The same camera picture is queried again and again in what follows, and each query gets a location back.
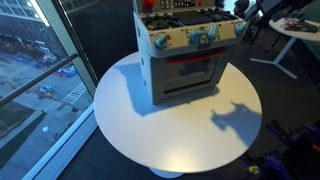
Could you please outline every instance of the table base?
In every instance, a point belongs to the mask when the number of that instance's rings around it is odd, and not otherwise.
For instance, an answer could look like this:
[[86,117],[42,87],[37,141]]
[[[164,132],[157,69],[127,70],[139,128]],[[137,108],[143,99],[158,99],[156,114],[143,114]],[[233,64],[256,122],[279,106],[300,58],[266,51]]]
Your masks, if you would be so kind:
[[149,168],[153,173],[155,173],[156,175],[162,177],[162,178],[167,178],[167,179],[171,179],[171,178],[177,178],[183,175],[183,173],[175,173],[175,172],[168,172],[168,171],[161,171],[158,169],[154,169],[154,168]]
[[279,63],[283,59],[284,55],[288,52],[288,50],[291,48],[294,42],[296,42],[297,38],[296,37],[291,37],[289,42],[286,44],[286,46],[282,49],[280,54],[277,56],[277,58],[274,61],[266,61],[266,60],[260,60],[260,59],[255,59],[255,58],[250,58],[250,61],[254,62],[259,62],[259,63],[265,63],[265,64],[273,64],[277,66],[279,69],[281,69],[283,72],[288,74],[290,77],[293,79],[297,79],[298,77],[294,75],[292,72],[281,66]]
[[293,74],[292,72],[290,72],[288,69],[284,68],[284,67],[281,66],[280,64],[275,63],[274,61],[267,61],[267,60],[261,60],[261,59],[255,59],[255,58],[250,58],[250,61],[275,65],[276,67],[278,67],[280,70],[282,70],[283,72],[285,72],[286,74],[288,74],[288,75],[289,75],[290,77],[292,77],[293,79],[297,79],[297,78],[298,78],[298,76],[294,75],[294,74]]

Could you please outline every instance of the toy kitchen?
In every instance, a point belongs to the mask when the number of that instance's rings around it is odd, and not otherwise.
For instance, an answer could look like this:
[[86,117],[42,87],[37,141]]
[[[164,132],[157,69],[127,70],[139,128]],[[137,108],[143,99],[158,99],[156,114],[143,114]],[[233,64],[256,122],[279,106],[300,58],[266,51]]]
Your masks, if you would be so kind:
[[247,23],[214,0],[133,0],[140,67],[153,104],[219,83]]

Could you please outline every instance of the white round table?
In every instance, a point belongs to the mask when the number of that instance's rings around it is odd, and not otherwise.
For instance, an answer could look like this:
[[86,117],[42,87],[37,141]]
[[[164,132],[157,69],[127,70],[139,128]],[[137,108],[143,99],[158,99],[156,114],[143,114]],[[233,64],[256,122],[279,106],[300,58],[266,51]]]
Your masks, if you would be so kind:
[[[291,39],[288,41],[286,46],[282,49],[282,51],[279,53],[279,55],[276,57],[274,61],[268,61],[268,60],[261,60],[256,58],[250,58],[251,61],[259,62],[259,63],[265,63],[265,64],[272,64],[278,67],[280,70],[288,74],[293,79],[297,79],[298,77],[281,66],[279,63],[285,56],[285,54],[288,52],[288,50],[291,48],[294,42],[296,42],[297,39],[307,40],[307,41],[320,41],[320,32],[312,33],[312,32],[299,32],[299,31],[287,31],[283,29],[283,25],[286,22],[285,18],[281,18],[277,22],[273,22],[272,20],[269,21],[269,25],[279,33],[285,34],[287,36],[291,36]],[[320,26],[319,23],[312,22],[312,21],[306,21],[307,23],[310,23],[312,25],[315,25],[317,27]]]
[[102,133],[118,151],[166,178],[235,160],[254,142],[262,119],[254,87],[231,64],[214,89],[153,105],[138,53],[104,74],[94,112]]

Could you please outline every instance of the oven handle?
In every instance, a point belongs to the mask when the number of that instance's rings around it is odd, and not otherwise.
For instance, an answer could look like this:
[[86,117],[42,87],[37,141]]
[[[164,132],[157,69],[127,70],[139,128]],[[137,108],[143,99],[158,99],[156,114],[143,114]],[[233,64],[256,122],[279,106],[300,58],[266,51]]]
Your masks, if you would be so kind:
[[224,54],[226,51],[225,48],[219,49],[214,52],[210,52],[208,54],[203,54],[199,56],[194,56],[194,57],[186,57],[186,58],[169,58],[166,60],[167,64],[183,64],[183,63],[190,63],[190,62],[197,62],[197,61],[202,61],[204,59],[210,59],[216,56],[221,56]]

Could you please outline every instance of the floor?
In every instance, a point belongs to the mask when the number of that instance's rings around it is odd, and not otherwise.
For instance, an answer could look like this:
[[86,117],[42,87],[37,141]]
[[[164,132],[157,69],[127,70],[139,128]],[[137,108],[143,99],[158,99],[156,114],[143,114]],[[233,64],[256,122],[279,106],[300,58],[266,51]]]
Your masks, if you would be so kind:
[[[281,36],[275,46],[271,47],[277,36],[278,33],[265,27],[251,49],[248,47],[252,37],[245,36],[230,60],[230,63],[241,70],[252,82],[261,100],[263,123],[255,143],[247,152],[252,158],[260,157],[281,144],[273,134],[265,129],[266,123],[278,120],[280,125],[288,131],[305,124],[314,124],[320,119],[320,91],[318,89],[320,73],[317,70],[320,65],[300,40],[281,61],[281,64],[296,74],[298,79],[292,79],[272,65],[249,61],[250,57],[274,59],[289,40],[288,37]],[[247,165],[239,158],[219,169],[185,174],[176,179],[250,179],[248,174],[244,173],[246,168]],[[264,172],[260,178],[251,178],[268,179],[268,176],[268,172]],[[156,180],[162,178],[153,174],[147,167],[119,153],[97,128],[59,179]]]

